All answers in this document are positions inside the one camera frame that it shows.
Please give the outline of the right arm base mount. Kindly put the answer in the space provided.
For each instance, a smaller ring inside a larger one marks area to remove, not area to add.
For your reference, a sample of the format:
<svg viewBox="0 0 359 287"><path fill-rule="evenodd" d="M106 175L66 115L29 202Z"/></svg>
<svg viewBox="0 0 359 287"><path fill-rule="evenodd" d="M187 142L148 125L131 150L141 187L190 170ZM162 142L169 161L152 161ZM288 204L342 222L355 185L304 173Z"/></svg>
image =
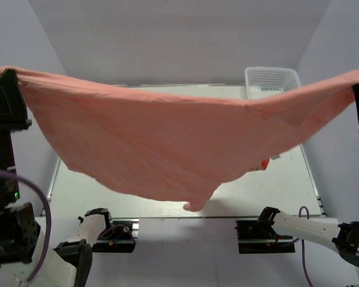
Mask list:
<svg viewBox="0 0 359 287"><path fill-rule="evenodd" d="M238 220L235 229L240 254L291 254L296 251L292 236L276 234L256 220Z"/></svg>

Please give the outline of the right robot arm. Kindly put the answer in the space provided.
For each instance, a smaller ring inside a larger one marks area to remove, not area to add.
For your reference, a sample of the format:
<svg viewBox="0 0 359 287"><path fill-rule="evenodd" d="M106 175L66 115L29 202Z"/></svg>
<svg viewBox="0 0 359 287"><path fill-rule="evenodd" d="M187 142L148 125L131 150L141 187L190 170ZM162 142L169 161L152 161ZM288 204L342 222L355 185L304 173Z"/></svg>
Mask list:
<svg viewBox="0 0 359 287"><path fill-rule="evenodd" d="M333 250L346 262L359 268L358 221L325 224L266 207L257 222L259 233L267 239L279 234L307 240Z"/></svg>

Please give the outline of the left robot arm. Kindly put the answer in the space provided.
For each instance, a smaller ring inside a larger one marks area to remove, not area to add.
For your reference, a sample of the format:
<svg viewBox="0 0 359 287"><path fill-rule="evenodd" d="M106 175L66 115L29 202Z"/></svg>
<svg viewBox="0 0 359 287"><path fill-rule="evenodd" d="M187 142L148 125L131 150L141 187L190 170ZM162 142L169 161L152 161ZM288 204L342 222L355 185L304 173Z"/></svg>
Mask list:
<svg viewBox="0 0 359 287"><path fill-rule="evenodd" d="M0 74L0 269L20 286L85 286L97 239L114 233L109 211L88 211L77 230L50 246L51 210L46 196L16 172L11 134L31 125L17 75Z"/></svg>

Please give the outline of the pink t shirt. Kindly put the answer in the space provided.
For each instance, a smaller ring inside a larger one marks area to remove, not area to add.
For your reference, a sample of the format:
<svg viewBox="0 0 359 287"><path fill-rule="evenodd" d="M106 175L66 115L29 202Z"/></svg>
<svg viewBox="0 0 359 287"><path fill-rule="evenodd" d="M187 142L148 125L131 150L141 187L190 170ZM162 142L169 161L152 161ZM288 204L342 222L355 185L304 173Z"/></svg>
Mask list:
<svg viewBox="0 0 359 287"><path fill-rule="evenodd" d="M15 68L68 169L107 188L198 212L223 183L264 170L354 100L359 70L260 100L178 96Z"/></svg>

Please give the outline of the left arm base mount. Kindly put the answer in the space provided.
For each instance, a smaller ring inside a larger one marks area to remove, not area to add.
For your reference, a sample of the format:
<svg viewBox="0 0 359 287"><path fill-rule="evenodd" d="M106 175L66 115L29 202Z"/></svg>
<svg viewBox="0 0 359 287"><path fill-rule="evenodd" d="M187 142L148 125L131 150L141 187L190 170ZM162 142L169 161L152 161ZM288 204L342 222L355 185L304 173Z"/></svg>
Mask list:
<svg viewBox="0 0 359 287"><path fill-rule="evenodd" d="M139 219L114 219L115 227L98 238L94 253L131 254L138 238Z"/></svg>

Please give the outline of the white plastic basket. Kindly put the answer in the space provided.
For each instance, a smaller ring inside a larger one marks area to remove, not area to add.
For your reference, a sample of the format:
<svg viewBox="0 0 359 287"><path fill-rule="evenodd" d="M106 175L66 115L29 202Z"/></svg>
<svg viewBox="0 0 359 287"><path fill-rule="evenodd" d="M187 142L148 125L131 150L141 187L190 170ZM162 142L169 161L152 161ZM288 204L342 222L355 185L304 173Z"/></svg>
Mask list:
<svg viewBox="0 0 359 287"><path fill-rule="evenodd" d="M271 97L301 86L297 72L289 68L249 67L245 69L247 99Z"/></svg>

